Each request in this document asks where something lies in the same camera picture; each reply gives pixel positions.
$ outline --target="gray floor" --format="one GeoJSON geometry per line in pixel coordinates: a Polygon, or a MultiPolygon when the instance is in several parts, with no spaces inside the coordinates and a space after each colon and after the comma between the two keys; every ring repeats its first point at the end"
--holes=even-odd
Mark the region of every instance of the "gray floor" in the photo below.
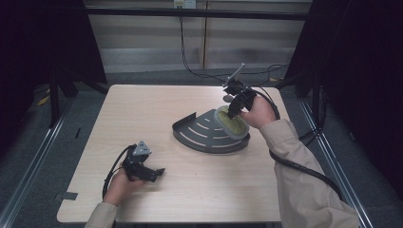
{"type": "MultiPolygon", "coordinates": [[[[211,74],[231,73],[234,69],[210,70],[211,74]]],[[[281,77],[284,71],[278,71],[274,78],[281,77]]],[[[151,84],[151,85],[202,85],[220,86],[216,79],[202,79],[192,76],[184,70],[109,74],[109,86],[114,84],[151,84]]],[[[265,81],[267,74],[250,75],[245,82],[254,85],[265,81]]],[[[61,202],[55,196],[67,191],[67,187],[80,160],[86,141],[96,121],[105,95],[102,95],[85,85],[77,85],[79,94],[74,100],[68,100],[61,95],[61,107],[71,107],[67,110],[64,122],[56,139],[48,150],[38,175],[33,179],[28,194],[17,208],[16,217],[11,227],[83,227],[83,224],[62,224],[57,221],[56,215],[61,202]]],[[[48,133],[50,120],[49,103],[37,106],[36,102],[45,92],[47,86],[38,87],[35,102],[29,109],[27,117],[11,147],[8,155],[0,161],[0,206],[4,212],[21,179],[26,175],[30,162],[45,136],[48,133]]],[[[300,100],[296,98],[294,88],[287,86],[281,90],[281,96],[295,123],[297,132],[302,135],[310,130],[300,100]]],[[[349,130],[343,120],[338,117],[332,108],[329,108],[324,134],[346,173],[357,197],[362,202],[373,227],[403,227],[403,203],[396,196],[391,186],[377,172],[365,156],[359,142],[351,140],[349,130]]],[[[309,148],[317,156],[325,173],[333,178],[329,163],[323,156],[322,150],[316,141],[309,148]]],[[[214,224],[214,227],[279,227],[278,224],[214,224]]],[[[119,224],[118,227],[132,227],[130,224],[119,224]]],[[[146,227],[194,227],[194,224],[148,224],[146,227]]]]}

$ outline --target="slotted base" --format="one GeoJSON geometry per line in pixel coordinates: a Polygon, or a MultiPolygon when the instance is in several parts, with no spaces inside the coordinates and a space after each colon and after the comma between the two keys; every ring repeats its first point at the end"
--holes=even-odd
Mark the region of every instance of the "slotted base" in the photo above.
{"type": "Polygon", "coordinates": [[[225,154],[244,148],[250,135],[241,140],[231,139],[214,121],[216,109],[196,118],[196,112],[172,125],[175,138],[184,145],[209,154],[225,154]]]}

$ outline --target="black cable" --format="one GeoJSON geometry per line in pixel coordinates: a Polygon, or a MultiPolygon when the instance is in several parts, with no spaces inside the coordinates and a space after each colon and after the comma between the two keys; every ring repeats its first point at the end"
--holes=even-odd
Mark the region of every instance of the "black cable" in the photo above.
{"type": "MultiPolygon", "coordinates": [[[[269,94],[267,93],[266,90],[264,90],[264,89],[262,88],[263,91],[267,94],[267,96],[266,96],[265,94],[259,92],[259,91],[256,91],[255,89],[252,89],[251,87],[243,87],[243,86],[234,86],[234,87],[243,88],[243,89],[245,89],[245,90],[253,91],[253,92],[259,94],[262,98],[264,98],[264,99],[270,104],[270,106],[272,106],[273,111],[275,112],[276,118],[277,118],[278,120],[280,119],[280,116],[279,116],[279,113],[278,113],[278,108],[277,108],[277,106],[276,106],[275,103],[273,102],[273,99],[269,96],[269,94]]],[[[314,138],[315,138],[315,137],[319,134],[320,129],[319,129],[319,131],[313,130],[312,132],[313,132],[313,133],[316,133],[316,135],[314,136],[314,138]]],[[[286,165],[286,166],[288,166],[288,167],[290,167],[290,168],[294,168],[294,169],[296,169],[296,170],[298,170],[298,171],[300,171],[300,172],[302,172],[302,173],[311,175],[311,176],[313,176],[313,177],[315,177],[315,178],[318,178],[318,179],[320,179],[321,181],[325,182],[325,183],[328,184],[333,190],[335,190],[335,192],[338,194],[338,197],[340,198],[340,200],[342,200],[342,195],[341,195],[340,189],[339,189],[339,188],[337,187],[337,185],[336,185],[332,180],[330,180],[328,177],[324,176],[324,175],[321,174],[321,173],[318,173],[318,172],[315,171],[315,170],[312,170],[312,169],[307,168],[307,167],[305,167],[305,166],[302,166],[302,165],[300,165],[300,164],[298,164],[298,163],[295,163],[295,162],[293,162],[293,161],[288,161],[288,160],[282,159],[282,158],[280,158],[279,156],[277,156],[276,154],[274,154],[271,150],[270,150],[270,156],[271,156],[276,162],[279,162],[279,163],[281,163],[281,164],[283,164],[283,165],[286,165]]]]}
{"type": "Polygon", "coordinates": [[[305,173],[305,174],[308,174],[310,176],[313,176],[313,177],[315,177],[317,179],[320,179],[321,181],[323,181],[326,184],[328,184],[338,194],[338,197],[340,198],[340,200],[342,200],[342,195],[341,195],[340,189],[328,177],[324,176],[321,173],[318,173],[317,171],[315,171],[313,169],[307,168],[307,167],[305,167],[303,165],[300,165],[298,163],[295,163],[293,161],[282,159],[279,156],[277,156],[275,153],[273,153],[271,150],[269,150],[269,151],[270,151],[270,157],[272,157],[272,159],[274,161],[276,161],[278,163],[281,163],[281,164],[283,164],[283,165],[285,165],[287,167],[296,169],[296,170],[298,170],[298,171],[300,171],[302,173],[305,173]]]}
{"type": "Polygon", "coordinates": [[[274,88],[280,90],[288,85],[293,84],[297,79],[299,79],[300,77],[302,77],[302,73],[299,73],[298,75],[292,77],[292,78],[288,78],[283,80],[282,82],[280,82],[279,84],[275,85],[274,88]]]}
{"type": "Polygon", "coordinates": [[[285,64],[285,65],[274,64],[274,65],[271,65],[271,66],[267,67],[267,70],[266,70],[266,71],[264,71],[264,72],[259,72],[259,73],[267,73],[267,79],[266,79],[266,81],[264,81],[264,82],[262,82],[262,83],[260,83],[260,84],[257,84],[257,85],[252,85],[252,86],[262,86],[262,85],[264,85],[265,83],[267,83],[267,82],[270,81],[270,78],[271,78],[271,77],[270,77],[270,72],[279,70],[279,69],[281,69],[281,68],[283,68],[283,67],[287,67],[287,66],[289,66],[289,65],[290,65],[290,64],[285,64]]]}
{"type": "Polygon", "coordinates": [[[324,92],[324,89],[322,88],[322,91],[321,91],[321,112],[319,113],[320,116],[319,116],[319,123],[318,123],[318,128],[319,129],[323,129],[323,126],[325,125],[328,102],[329,102],[329,99],[326,96],[326,93],[324,92]]]}
{"type": "Polygon", "coordinates": [[[105,179],[105,182],[104,182],[104,188],[103,188],[103,191],[102,191],[102,199],[105,197],[105,194],[106,194],[106,191],[107,191],[107,187],[109,186],[109,183],[110,183],[110,179],[112,179],[113,174],[114,174],[117,170],[119,170],[119,168],[118,168],[118,169],[115,169],[116,164],[119,162],[119,160],[121,159],[122,155],[123,155],[128,149],[130,149],[130,148],[133,147],[133,146],[136,146],[136,144],[128,146],[124,151],[122,151],[122,153],[119,155],[119,157],[118,157],[118,159],[115,161],[115,163],[113,163],[113,166],[112,166],[112,168],[110,169],[109,173],[107,174],[106,179],[105,179]]]}
{"type": "Polygon", "coordinates": [[[305,133],[304,135],[299,136],[299,140],[300,141],[305,140],[306,138],[310,137],[312,134],[314,134],[316,132],[317,132],[317,129],[310,130],[307,133],[305,133]]]}
{"type": "Polygon", "coordinates": [[[308,142],[305,144],[305,146],[308,146],[309,144],[311,144],[311,142],[314,141],[314,139],[317,137],[318,134],[319,134],[319,133],[315,134],[315,136],[312,137],[312,139],[311,139],[310,141],[308,141],[308,142]]]}
{"type": "MultiPolygon", "coordinates": [[[[225,80],[219,78],[219,77],[224,77],[224,76],[231,76],[232,73],[225,73],[225,74],[217,74],[217,75],[210,75],[210,74],[204,74],[204,73],[196,73],[194,72],[192,69],[190,69],[187,60],[186,60],[186,53],[185,53],[185,48],[184,48],[184,38],[183,38],[183,19],[182,17],[180,17],[180,24],[181,24],[181,51],[182,51],[182,62],[184,67],[186,68],[187,71],[189,71],[191,74],[193,74],[194,76],[200,77],[200,78],[205,78],[205,79],[209,79],[209,78],[214,78],[218,81],[220,81],[221,83],[224,83],[225,80]]],[[[268,82],[270,80],[270,72],[279,70],[283,67],[287,67],[289,66],[289,64],[285,64],[285,65],[271,65],[269,67],[267,67],[267,70],[265,71],[261,71],[261,72],[246,72],[246,73],[242,73],[243,75],[254,75],[254,74],[268,74],[268,79],[266,81],[264,81],[263,83],[259,84],[259,85],[255,85],[255,86],[261,86],[263,84],[265,84],[266,82],[268,82]]]]}

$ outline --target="wall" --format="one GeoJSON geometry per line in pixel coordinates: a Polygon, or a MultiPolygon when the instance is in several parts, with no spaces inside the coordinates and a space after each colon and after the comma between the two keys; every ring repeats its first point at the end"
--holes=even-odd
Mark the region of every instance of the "wall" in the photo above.
{"type": "MultiPolygon", "coordinates": [[[[173,0],[86,0],[87,6],[173,8],[173,0]]],[[[309,0],[197,1],[197,9],[308,12],[309,0]]],[[[178,17],[89,15],[106,73],[183,69],[178,17]]],[[[183,18],[191,68],[268,67],[291,61],[304,22],[183,18]]]]}

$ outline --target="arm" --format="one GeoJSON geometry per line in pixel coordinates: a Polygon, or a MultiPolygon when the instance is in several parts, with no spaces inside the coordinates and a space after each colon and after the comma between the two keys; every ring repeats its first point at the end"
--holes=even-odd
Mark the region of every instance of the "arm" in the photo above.
{"type": "Polygon", "coordinates": [[[86,223],[86,228],[112,227],[119,204],[144,184],[144,180],[130,181],[127,178],[125,170],[121,168],[113,176],[104,200],[92,212],[91,217],[86,223]]]}
{"type": "MultiPolygon", "coordinates": [[[[263,98],[256,97],[251,111],[241,112],[240,116],[259,129],[277,156],[323,174],[315,156],[299,141],[293,124],[285,120],[276,121],[273,109],[263,98]]],[[[283,227],[359,226],[356,211],[341,201],[322,180],[279,163],[276,163],[275,171],[283,227]]]]}

